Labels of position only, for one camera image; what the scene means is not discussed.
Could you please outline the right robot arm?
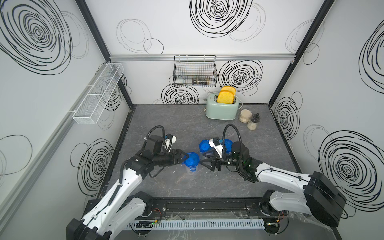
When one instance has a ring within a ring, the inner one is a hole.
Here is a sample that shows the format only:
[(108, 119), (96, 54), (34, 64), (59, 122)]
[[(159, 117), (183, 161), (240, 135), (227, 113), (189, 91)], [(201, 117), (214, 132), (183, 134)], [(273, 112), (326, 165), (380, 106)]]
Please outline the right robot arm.
[(294, 173), (251, 157), (240, 131), (233, 124), (225, 126), (221, 138), (201, 141), (199, 150), (205, 157), (200, 165), (212, 172), (220, 171), (222, 166), (234, 166), (235, 173), (246, 182), (268, 183), (285, 189), (285, 193), (265, 192), (259, 202), (265, 215), (297, 212), (313, 216), (332, 228), (338, 227), (341, 219), (349, 218), (345, 210), (346, 197), (324, 174)]

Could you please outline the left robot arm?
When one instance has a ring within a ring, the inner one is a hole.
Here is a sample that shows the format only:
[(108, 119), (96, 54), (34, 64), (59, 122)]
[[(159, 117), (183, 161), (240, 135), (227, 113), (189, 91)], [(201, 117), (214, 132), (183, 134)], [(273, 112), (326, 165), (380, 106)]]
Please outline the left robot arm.
[(153, 127), (141, 149), (124, 161), (119, 179), (106, 195), (80, 220), (72, 219), (66, 227), (68, 240), (113, 240), (128, 224), (140, 216), (149, 216), (153, 198), (133, 191), (156, 166), (165, 168), (182, 163), (188, 154), (173, 149), (174, 136), (161, 125)]

